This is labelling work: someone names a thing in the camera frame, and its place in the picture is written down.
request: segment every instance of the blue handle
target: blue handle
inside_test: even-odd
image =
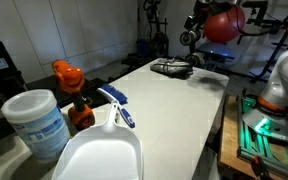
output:
[[[130,128],[135,127],[135,123],[133,122],[131,115],[126,111],[126,109],[121,109],[121,115]]]

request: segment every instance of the dustpan handle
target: dustpan handle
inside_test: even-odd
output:
[[[111,132],[115,129],[116,127],[115,117],[116,117],[117,111],[118,111],[118,101],[113,100],[111,102],[111,109],[109,111],[105,124],[103,125],[103,128],[105,131]]]

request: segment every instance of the white robot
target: white robot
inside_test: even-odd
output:
[[[279,57],[256,106],[243,114],[242,119],[259,134],[288,141],[287,106],[288,51]]]

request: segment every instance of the green light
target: green light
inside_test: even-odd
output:
[[[255,126],[255,130],[256,132],[261,132],[260,128],[268,121],[268,119],[264,118],[262,119],[262,121],[260,123],[258,123],[258,125]]]

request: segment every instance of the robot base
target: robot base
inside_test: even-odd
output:
[[[243,121],[255,132],[271,138],[288,141],[288,120],[265,114],[256,108],[243,114]]]

